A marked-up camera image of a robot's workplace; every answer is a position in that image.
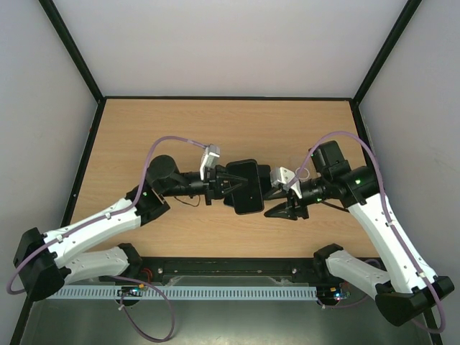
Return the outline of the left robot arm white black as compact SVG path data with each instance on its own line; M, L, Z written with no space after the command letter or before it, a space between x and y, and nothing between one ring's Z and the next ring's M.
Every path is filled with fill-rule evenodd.
M75 281L136 274L140 257L132 245L121 244L105 252L91 248L161 217L170 209L167 196L203 196L207 203L234 198L256 176L236 165L223 167L213 161L213 156L205 155L198 172L180 172L171 156L157 156L139 185L105 210L45 233L36 228L25 231L13 259L23 293L36 302Z

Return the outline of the black smartphone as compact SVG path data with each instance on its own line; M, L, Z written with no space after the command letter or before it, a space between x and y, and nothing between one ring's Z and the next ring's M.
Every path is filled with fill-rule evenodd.
M259 185L261 190L262 200L266 200L267 194L272 190L270 180L271 167L269 165L258 165Z

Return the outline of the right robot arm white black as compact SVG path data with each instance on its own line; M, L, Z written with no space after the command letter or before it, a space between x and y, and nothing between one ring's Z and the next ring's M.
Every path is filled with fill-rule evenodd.
M350 282L372 298L394 326L413 320L454 291L451 279L438 275L412 245L372 168L352 169L335 141L320 144L311 158L317 178L300 182L286 167L270 171L272 189L264 199L287 200L265 216L307 219L309 205L338 200L362 226L384 265L378 269L338 244L329 244L313 255L313 272L319 280L337 277Z

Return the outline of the black phone case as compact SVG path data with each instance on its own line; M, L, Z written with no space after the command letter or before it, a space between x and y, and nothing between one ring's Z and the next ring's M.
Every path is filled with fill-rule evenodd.
M262 188L259 181L257 161L246 159L229 162L226 165L228 174L244 179L241 186L232 192L231 198L235 213L238 215L259 213L264 210Z

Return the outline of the clear phone case with ring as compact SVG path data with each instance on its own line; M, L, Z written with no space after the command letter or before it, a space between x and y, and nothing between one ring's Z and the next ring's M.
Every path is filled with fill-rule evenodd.
M295 175L299 174L298 178L301 182L318 177L312 160L309 160L305 167L301 168L304 159L305 157L302 155L292 155L288 162L288 168L292 170Z

